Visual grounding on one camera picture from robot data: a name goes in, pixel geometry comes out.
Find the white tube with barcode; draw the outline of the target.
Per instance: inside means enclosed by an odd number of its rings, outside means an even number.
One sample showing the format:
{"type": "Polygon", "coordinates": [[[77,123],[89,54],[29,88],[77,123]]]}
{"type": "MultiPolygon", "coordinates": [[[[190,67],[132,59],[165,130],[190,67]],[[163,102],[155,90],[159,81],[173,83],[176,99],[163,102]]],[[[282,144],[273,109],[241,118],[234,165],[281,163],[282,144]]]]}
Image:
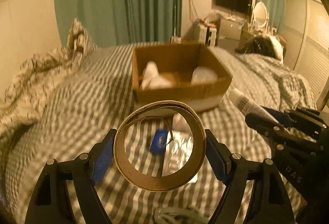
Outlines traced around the white tube with barcode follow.
{"type": "Polygon", "coordinates": [[[247,116],[248,114],[256,114],[257,116],[278,123],[278,120],[267,112],[266,109],[257,104],[253,99],[244,95],[238,89],[230,91],[229,99],[244,116],[247,116]]]}

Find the silver foil package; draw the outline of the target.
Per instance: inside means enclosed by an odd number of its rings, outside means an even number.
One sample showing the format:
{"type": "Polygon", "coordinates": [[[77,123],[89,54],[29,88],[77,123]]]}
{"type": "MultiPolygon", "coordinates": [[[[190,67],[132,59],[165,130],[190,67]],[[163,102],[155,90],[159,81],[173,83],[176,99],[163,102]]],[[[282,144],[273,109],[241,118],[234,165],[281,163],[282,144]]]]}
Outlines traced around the silver foil package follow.
{"type": "Polygon", "coordinates": [[[162,168],[163,177],[180,170],[189,160],[193,149],[193,137],[189,133],[173,130],[172,135],[173,138],[168,133],[162,168]]]}

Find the brown tape roll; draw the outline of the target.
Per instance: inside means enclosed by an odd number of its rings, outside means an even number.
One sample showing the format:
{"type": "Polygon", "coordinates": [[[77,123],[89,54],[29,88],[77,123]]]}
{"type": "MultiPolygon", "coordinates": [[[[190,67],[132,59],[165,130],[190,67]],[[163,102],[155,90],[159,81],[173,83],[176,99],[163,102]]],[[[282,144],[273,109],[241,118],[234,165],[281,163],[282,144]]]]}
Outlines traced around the brown tape roll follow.
{"type": "Polygon", "coordinates": [[[206,134],[200,118],[189,105],[174,100],[156,101],[138,108],[122,122],[115,135],[113,151],[117,168],[127,181],[150,192],[167,192],[182,187],[197,174],[206,154],[206,134]],[[193,137],[189,160],[180,170],[164,177],[152,177],[135,169],[128,160],[124,146],[128,129],[141,121],[145,113],[158,109],[170,109],[181,114],[190,126],[193,137]]]}

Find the white black plush toy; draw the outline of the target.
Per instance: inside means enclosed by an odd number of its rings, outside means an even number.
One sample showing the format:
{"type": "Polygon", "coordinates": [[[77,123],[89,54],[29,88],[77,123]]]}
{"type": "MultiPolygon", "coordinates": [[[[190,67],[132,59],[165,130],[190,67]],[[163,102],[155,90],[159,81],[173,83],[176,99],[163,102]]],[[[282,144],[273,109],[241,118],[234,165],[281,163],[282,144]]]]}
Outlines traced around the white black plush toy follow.
{"type": "Polygon", "coordinates": [[[155,62],[149,61],[143,70],[143,78],[140,84],[141,90],[165,89],[171,88],[174,84],[160,75],[155,62]]]}

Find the clear plastic lid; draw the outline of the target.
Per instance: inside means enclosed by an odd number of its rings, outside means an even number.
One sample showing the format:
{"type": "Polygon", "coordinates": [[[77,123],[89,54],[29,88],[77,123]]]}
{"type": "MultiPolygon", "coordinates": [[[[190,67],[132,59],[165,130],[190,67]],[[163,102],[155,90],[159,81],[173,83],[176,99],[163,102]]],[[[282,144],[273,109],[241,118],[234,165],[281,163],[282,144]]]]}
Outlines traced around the clear plastic lid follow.
{"type": "Polygon", "coordinates": [[[191,84],[212,83],[218,80],[218,75],[215,71],[207,67],[197,67],[194,69],[191,84]]]}

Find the dark clothes on chair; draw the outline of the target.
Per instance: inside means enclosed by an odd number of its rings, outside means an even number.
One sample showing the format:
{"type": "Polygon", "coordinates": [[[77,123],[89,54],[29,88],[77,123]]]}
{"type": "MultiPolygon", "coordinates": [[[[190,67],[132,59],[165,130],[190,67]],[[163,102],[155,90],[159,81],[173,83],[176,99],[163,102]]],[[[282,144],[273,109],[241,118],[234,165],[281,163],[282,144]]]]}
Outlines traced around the dark clothes on chair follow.
{"type": "Polygon", "coordinates": [[[287,42],[279,34],[271,35],[257,35],[249,38],[243,43],[241,47],[235,49],[238,54],[259,54],[266,57],[271,57],[283,63],[287,42]]]}

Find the brown cardboard box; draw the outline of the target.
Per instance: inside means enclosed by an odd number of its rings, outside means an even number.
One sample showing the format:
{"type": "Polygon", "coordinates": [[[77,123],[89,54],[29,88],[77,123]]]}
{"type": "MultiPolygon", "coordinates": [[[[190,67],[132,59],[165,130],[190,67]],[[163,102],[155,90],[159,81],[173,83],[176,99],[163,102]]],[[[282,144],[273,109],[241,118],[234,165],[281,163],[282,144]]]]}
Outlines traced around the brown cardboard box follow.
{"type": "Polygon", "coordinates": [[[132,58],[132,90],[134,107],[164,100],[180,101],[196,112],[218,107],[228,90],[232,74],[214,53],[214,48],[200,43],[163,43],[136,47],[132,58]],[[149,61],[156,63],[160,75],[174,86],[165,89],[141,90],[143,70],[149,61]],[[218,80],[212,83],[191,84],[192,74],[197,67],[215,71],[218,80]]]}

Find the white louvred wardrobe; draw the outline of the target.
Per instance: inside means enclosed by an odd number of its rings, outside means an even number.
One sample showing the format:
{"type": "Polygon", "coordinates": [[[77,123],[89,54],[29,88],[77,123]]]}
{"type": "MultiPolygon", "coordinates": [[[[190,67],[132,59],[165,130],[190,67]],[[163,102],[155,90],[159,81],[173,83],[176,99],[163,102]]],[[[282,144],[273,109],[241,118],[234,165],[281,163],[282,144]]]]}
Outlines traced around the white louvred wardrobe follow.
{"type": "Polygon", "coordinates": [[[326,96],[328,14],[319,0],[285,0],[284,64],[307,79],[315,100],[326,96]]]}

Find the grey mini fridge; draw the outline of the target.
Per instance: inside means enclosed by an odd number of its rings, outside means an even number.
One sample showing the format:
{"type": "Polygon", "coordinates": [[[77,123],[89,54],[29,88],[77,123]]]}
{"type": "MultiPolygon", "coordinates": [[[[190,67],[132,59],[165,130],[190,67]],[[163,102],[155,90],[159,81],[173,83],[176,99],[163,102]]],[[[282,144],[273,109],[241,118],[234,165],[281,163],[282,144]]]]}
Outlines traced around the grey mini fridge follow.
{"type": "Polygon", "coordinates": [[[232,19],[220,18],[217,22],[217,36],[219,39],[236,40],[238,41],[245,21],[237,21],[232,19]]]}

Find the white suitcase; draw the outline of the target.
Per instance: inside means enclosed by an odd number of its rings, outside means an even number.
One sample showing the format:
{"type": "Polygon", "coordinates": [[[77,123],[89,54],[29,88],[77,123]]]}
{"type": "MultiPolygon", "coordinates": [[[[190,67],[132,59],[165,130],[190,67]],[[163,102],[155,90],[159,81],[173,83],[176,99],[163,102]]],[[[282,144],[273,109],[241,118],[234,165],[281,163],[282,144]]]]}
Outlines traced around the white suitcase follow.
{"type": "Polygon", "coordinates": [[[195,23],[193,25],[193,38],[206,46],[215,47],[217,39],[217,27],[213,23],[195,23]]]}

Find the small blue packet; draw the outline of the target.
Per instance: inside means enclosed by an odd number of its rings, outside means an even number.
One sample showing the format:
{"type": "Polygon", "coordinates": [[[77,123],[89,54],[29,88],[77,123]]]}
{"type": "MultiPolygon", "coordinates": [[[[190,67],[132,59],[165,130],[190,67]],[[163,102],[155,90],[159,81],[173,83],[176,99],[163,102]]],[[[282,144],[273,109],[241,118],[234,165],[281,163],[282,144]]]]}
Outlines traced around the small blue packet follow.
{"type": "Polygon", "coordinates": [[[154,136],[152,137],[149,151],[152,154],[164,154],[167,145],[168,130],[157,129],[154,136]]]}

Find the white oval vanity mirror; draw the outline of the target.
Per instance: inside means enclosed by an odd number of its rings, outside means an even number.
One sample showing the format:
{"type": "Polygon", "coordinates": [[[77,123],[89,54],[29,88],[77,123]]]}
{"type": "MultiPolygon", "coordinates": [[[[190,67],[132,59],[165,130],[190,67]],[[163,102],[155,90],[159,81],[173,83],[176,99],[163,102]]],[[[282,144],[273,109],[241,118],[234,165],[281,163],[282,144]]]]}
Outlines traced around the white oval vanity mirror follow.
{"type": "Polygon", "coordinates": [[[256,3],[253,9],[251,22],[255,24],[255,26],[257,26],[258,28],[267,27],[267,24],[269,22],[269,12],[266,5],[262,1],[256,3]]]}

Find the floral patterned duvet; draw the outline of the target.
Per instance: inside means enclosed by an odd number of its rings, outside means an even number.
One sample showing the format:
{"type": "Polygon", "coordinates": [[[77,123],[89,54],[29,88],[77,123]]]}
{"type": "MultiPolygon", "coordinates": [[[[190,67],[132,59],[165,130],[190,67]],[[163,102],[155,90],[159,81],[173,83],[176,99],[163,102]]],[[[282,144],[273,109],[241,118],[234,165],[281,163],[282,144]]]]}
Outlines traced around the floral patterned duvet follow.
{"type": "Polygon", "coordinates": [[[25,60],[1,95],[1,134],[39,121],[55,88],[80,67],[84,57],[81,47],[60,47],[25,60]]]}

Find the grey checked bed cover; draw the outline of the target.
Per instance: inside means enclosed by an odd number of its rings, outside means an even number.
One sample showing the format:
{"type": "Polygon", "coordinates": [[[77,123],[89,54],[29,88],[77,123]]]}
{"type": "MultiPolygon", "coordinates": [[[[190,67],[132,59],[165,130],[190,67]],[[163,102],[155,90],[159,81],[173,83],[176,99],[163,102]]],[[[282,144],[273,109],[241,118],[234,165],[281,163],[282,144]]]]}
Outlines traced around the grey checked bed cover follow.
{"type": "MultiPolygon", "coordinates": [[[[17,223],[24,223],[34,186],[49,158],[62,162],[88,152],[133,111],[133,49],[134,45],[101,48],[86,57],[77,72],[55,89],[41,120],[14,137],[5,160],[3,189],[17,223]]],[[[213,53],[233,76],[230,88],[257,103],[281,111],[316,108],[308,81],[278,60],[234,56],[221,48],[214,48],[213,53]]],[[[223,186],[204,162],[196,183],[174,191],[139,189],[115,166],[96,189],[113,223],[152,223],[154,210],[162,207],[190,208],[211,216],[223,186]]]]}

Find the checked pillow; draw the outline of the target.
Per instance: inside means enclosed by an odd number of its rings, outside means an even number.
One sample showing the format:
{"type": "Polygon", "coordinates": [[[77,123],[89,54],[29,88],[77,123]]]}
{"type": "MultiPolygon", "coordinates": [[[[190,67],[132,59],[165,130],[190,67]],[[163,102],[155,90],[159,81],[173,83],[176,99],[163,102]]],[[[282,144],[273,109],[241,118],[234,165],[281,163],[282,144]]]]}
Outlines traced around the checked pillow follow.
{"type": "Polygon", "coordinates": [[[98,48],[87,29],[77,18],[74,19],[69,30],[67,47],[73,55],[82,55],[83,57],[90,55],[98,48]]]}

